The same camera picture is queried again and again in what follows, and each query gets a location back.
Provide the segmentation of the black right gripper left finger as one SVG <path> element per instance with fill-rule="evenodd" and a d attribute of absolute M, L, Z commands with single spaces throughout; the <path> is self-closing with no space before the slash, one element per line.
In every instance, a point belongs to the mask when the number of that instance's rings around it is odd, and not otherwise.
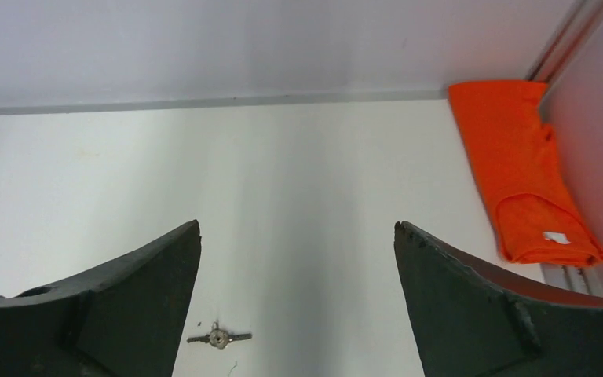
<path fill-rule="evenodd" d="M 169 376 L 201 256 L 189 221 L 74 276 L 0 296 L 0 376 Z"/>

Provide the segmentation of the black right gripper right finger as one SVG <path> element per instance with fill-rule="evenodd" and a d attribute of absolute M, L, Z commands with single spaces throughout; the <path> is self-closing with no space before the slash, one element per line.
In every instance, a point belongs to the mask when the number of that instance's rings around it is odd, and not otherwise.
<path fill-rule="evenodd" d="M 407 221 L 394 253 L 428 376 L 603 376 L 603 298 L 528 279 Z"/>

